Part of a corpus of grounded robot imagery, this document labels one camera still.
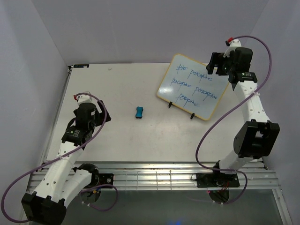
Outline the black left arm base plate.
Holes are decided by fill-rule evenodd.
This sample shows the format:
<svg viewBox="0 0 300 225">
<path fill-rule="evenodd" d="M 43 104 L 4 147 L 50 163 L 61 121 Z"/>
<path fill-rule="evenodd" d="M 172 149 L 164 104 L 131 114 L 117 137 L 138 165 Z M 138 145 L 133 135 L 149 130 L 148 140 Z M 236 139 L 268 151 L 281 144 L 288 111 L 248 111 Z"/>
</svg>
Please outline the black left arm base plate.
<svg viewBox="0 0 300 225">
<path fill-rule="evenodd" d="M 96 175 L 97 186 L 98 185 L 113 185 L 114 174 L 113 173 L 99 173 Z"/>
</svg>

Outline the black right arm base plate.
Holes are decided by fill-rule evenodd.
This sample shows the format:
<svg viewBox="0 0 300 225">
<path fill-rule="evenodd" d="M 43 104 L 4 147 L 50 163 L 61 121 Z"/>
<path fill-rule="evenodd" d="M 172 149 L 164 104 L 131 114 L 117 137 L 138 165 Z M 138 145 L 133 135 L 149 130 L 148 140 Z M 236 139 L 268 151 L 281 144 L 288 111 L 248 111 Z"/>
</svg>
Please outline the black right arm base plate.
<svg viewBox="0 0 300 225">
<path fill-rule="evenodd" d="M 198 188 L 238 188 L 240 187 L 237 174 L 225 174 L 221 172 L 199 172 L 191 176 L 196 181 Z"/>
</svg>

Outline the yellow framed whiteboard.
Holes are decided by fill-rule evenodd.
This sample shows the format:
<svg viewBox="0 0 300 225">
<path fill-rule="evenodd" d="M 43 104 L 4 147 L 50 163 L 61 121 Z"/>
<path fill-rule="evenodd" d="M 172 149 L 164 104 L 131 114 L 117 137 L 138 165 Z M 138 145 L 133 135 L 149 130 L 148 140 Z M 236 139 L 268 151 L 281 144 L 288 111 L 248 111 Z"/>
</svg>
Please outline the yellow framed whiteboard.
<svg viewBox="0 0 300 225">
<path fill-rule="evenodd" d="M 174 55 L 157 90 L 157 96 L 189 114 L 210 120 L 225 90 L 228 78 L 182 54 Z"/>
</svg>

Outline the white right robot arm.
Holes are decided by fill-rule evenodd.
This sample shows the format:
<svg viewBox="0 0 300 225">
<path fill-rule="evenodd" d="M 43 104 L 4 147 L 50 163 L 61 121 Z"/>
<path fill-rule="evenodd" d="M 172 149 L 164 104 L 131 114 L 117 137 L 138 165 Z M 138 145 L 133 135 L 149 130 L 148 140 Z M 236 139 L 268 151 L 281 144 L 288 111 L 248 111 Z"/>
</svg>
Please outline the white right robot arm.
<svg viewBox="0 0 300 225">
<path fill-rule="evenodd" d="M 229 52 L 213 52 L 207 65 L 208 74 L 228 76 L 232 90 L 241 103 L 244 124 L 233 141 L 233 150 L 216 166 L 212 182 L 223 186 L 229 174 L 235 174 L 246 163 L 266 157 L 278 137 L 280 127 L 267 116 L 257 93 L 257 78 L 251 72 L 253 52 L 249 48 L 236 47 Z"/>
</svg>

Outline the blue whiteboard eraser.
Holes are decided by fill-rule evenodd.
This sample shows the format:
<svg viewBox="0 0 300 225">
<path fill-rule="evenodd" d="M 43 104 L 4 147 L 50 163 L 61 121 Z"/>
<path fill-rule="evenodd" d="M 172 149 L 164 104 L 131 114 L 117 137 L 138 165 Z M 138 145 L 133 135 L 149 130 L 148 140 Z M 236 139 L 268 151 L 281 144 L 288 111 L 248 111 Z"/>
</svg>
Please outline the blue whiteboard eraser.
<svg viewBox="0 0 300 225">
<path fill-rule="evenodd" d="M 136 119 L 142 119 L 143 118 L 143 107 L 142 106 L 137 106 L 136 107 L 135 118 Z"/>
</svg>

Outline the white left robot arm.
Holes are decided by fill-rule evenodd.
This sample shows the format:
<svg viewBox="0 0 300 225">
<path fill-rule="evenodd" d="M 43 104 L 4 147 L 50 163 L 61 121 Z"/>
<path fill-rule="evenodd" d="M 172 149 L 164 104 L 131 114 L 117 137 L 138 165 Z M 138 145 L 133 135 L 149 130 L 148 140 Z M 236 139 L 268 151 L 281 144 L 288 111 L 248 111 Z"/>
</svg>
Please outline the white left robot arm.
<svg viewBox="0 0 300 225">
<path fill-rule="evenodd" d="M 67 206 L 84 188 L 100 184 L 99 172 L 93 164 L 74 167 L 83 153 L 95 128 L 105 119 L 103 112 L 90 98 L 78 101 L 75 117 L 68 123 L 61 139 L 58 161 L 52 163 L 40 184 L 32 194 L 25 194 L 21 200 L 28 220 L 43 225 L 60 225 L 66 215 Z"/>
</svg>

